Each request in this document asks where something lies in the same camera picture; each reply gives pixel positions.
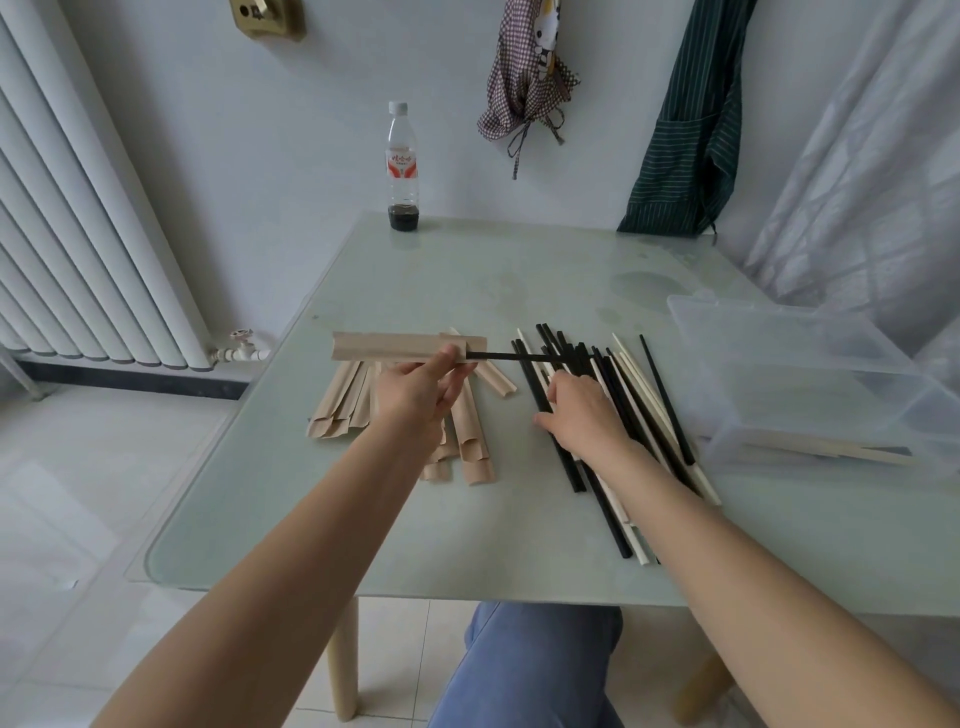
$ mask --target hand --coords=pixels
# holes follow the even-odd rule
[[[564,449],[589,462],[611,446],[629,443],[613,404],[589,376],[560,370],[551,377],[546,396],[554,403],[554,411],[538,412],[534,423],[557,438]]]
[[[423,428],[440,443],[440,422],[460,397],[464,379],[476,364],[455,365],[457,348],[447,344],[424,364],[398,364],[380,375],[376,383],[377,418]]]

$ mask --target radiator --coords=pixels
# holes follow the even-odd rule
[[[0,345],[208,370],[208,343],[60,6],[0,0]]]

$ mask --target dark liquid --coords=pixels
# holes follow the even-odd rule
[[[420,209],[416,205],[390,205],[387,214],[390,215],[390,227],[395,231],[414,231],[420,221]]]

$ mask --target green striped apron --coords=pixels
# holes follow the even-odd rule
[[[740,60],[756,0],[696,0],[620,232],[699,235],[733,192]]]

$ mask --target clear plastic box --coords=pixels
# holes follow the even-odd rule
[[[960,399],[861,314],[670,296],[690,353],[675,399],[714,468],[937,479],[960,466]]]

